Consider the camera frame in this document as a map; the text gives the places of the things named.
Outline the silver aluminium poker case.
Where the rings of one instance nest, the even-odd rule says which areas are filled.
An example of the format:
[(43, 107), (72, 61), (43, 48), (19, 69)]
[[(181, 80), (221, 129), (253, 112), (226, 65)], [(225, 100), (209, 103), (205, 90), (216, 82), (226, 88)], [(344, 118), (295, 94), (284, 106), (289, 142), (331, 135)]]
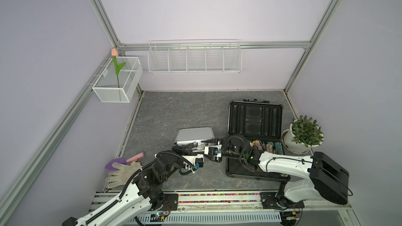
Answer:
[(210, 143), (214, 143), (215, 135), (212, 127), (198, 127), (180, 129), (174, 145), (186, 146), (191, 144), (192, 151), (202, 152)]

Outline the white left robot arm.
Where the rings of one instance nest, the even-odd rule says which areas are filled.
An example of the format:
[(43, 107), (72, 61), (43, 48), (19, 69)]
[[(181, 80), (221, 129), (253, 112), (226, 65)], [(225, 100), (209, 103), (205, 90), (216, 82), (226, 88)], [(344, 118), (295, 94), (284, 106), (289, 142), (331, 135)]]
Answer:
[(138, 214), (163, 206), (163, 183), (179, 171), (194, 173), (204, 165), (204, 156), (182, 155), (188, 148), (174, 146), (172, 150), (156, 154), (155, 159), (135, 171), (122, 191), (93, 212), (81, 217), (70, 217), (64, 226), (122, 226)]

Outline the dark grey poker case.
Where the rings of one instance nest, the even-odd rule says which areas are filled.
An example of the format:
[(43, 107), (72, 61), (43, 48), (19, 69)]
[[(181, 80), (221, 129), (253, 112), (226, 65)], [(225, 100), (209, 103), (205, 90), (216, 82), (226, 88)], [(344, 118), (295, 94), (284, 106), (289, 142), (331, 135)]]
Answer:
[[(267, 142), (281, 142), (282, 135), (281, 104), (270, 104), (268, 101), (231, 101), (229, 104), (228, 134), (243, 135), (250, 142), (260, 140), (265, 147)], [(226, 160), (226, 175), (229, 177), (248, 178), (285, 182), (290, 176), (282, 173), (256, 172), (243, 167), (238, 158)]]

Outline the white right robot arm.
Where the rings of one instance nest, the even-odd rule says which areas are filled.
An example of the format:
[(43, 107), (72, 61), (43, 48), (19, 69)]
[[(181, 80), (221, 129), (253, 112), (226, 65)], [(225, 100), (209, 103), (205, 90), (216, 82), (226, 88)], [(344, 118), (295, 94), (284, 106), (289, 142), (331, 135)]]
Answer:
[(237, 160), (253, 173), (278, 173), (297, 177), (282, 183), (275, 195), (272, 208), (285, 210), (291, 205), (309, 199), (323, 198), (337, 205), (346, 205), (353, 196), (349, 188), (349, 172), (322, 152), (312, 156), (279, 155), (252, 147), (242, 135), (231, 135), (224, 140), (207, 143), (204, 156), (220, 162), (222, 158)]

